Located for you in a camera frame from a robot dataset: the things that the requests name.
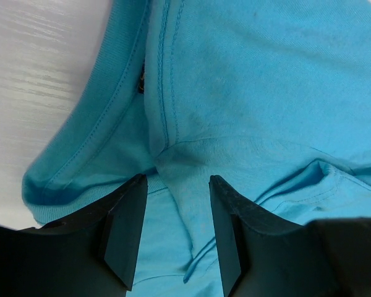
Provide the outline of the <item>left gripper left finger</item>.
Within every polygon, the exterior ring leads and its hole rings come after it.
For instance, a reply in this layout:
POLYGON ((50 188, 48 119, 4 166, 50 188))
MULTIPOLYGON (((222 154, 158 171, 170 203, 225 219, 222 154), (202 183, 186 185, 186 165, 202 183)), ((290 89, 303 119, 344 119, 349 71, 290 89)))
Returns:
POLYGON ((125 296, 132 289, 147 204, 138 174, 47 223, 0 226, 0 296, 125 296))

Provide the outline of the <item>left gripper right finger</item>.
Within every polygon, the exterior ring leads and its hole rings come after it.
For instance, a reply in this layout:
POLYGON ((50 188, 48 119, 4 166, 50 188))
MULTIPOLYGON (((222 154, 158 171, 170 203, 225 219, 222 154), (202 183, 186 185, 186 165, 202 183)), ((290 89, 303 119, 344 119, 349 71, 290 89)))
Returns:
POLYGON ((371 218, 287 221, 210 178, 225 296, 371 296, 371 218))

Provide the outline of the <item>turquoise t shirt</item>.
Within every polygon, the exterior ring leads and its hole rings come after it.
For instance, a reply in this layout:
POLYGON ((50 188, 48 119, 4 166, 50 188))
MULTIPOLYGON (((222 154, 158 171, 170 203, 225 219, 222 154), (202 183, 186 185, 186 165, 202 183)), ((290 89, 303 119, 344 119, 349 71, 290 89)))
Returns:
POLYGON ((223 294, 212 175, 298 224, 371 217, 371 3, 114 1, 22 198, 45 224, 139 173, 132 296, 223 294))

